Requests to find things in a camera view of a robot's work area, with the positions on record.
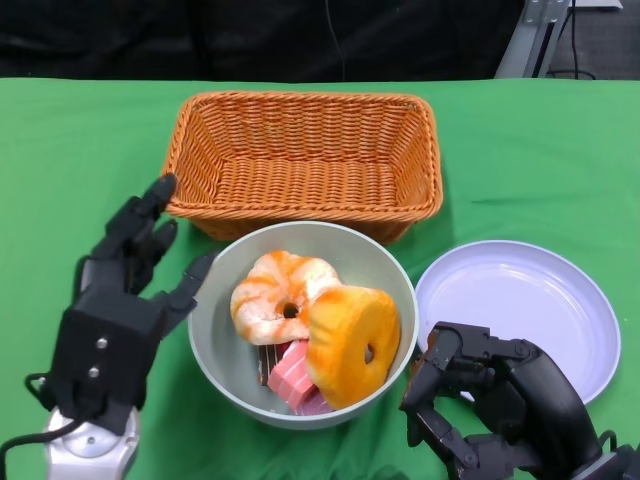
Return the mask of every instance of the orange donut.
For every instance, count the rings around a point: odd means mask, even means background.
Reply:
[[[273,345],[309,337],[308,306],[341,285],[324,260],[285,251],[260,257],[231,295],[231,318],[242,338]]]
[[[398,311],[388,294],[331,288],[311,305],[309,316],[307,371],[331,407],[353,405],[384,384],[400,343]]]

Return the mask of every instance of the basket rim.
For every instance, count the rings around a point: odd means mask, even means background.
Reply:
[[[318,215],[323,212],[330,215],[334,219],[349,220],[349,213],[358,213],[362,218],[363,215],[370,214],[371,219],[375,219],[377,215],[394,216],[407,218],[406,221],[420,221],[428,217],[432,212],[438,211],[443,202],[443,179],[441,169],[441,153],[437,136],[437,124],[435,115],[431,105],[422,97],[407,93],[375,93],[375,92],[296,92],[296,91],[244,91],[244,90],[227,90],[219,92],[203,92],[189,97],[181,106],[176,125],[174,128],[171,141],[169,142],[166,161],[162,168],[162,174],[175,173],[176,161],[182,153],[184,147],[184,136],[186,134],[186,125],[188,119],[197,110],[198,106],[208,100],[221,98],[253,98],[278,100],[291,99],[305,101],[319,99],[331,99],[334,101],[346,103],[362,103],[369,101],[387,102],[392,104],[401,104],[406,106],[412,104],[418,108],[425,123],[428,126],[428,137],[430,148],[427,157],[427,173],[432,175],[433,197],[427,198],[426,201],[414,203],[405,206],[381,206],[375,204],[306,204],[300,203],[259,203],[259,204],[230,204],[216,202],[185,202],[177,200],[175,195],[171,198],[167,211],[173,215],[186,218],[199,219],[224,219],[229,216],[236,217],[233,212],[241,210],[243,215],[238,218],[242,219],[265,219],[265,218],[289,218],[285,211],[296,212],[297,215]]]

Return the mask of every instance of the gray bowl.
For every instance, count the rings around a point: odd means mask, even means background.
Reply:
[[[400,314],[398,353],[385,384],[348,408],[297,416],[268,387],[258,384],[257,349],[235,331],[229,301],[235,286],[265,253],[287,250],[323,258],[345,284],[379,288],[393,297]],[[380,398],[409,362],[418,335],[415,292],[400,264],[370,238],[329,223],[293,222],[258,230],[227,247],[214,261],[189,318],[191,348],[209,381],[252,417],[282,428],[312,430],[350,420]]]

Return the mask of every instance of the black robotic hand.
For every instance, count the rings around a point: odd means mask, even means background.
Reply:
[[[151,299],[138,294],[171,247],[178,225],[156,221],[176,187],[173,175],[131,197],[106,225],[106,235],[78,263],[73,304],[64,312],[51,369],[28,377],[48,410],[122,435],[131,409],[145,401],[146,377],[158,345],[196,306],[215,253],[197,258],[178,287]],[[39,378],[39,388],[31,380]]]
[[[463,391],[491,434],[462,438],[436,412],[436,396]],[[504,479],[514,469],[545,480],[640,479],[640,450],[617,448],[612,432],[598,439],[582,400],[542,349],[491,337],[488,328],[436,324],[400,409],[409,445],[424,440],[451,479]]]

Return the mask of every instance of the pink cake slice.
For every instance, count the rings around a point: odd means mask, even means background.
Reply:
[[[267,383],[292,409],[297,408],[315,388],[307,374],[307,344],[307,341],[292,343],[271,371]]]
[[[331,413],[333,408],[327,403],[320,390],[315,389],[311,395],[295,409],[296,415],[320,415]]]

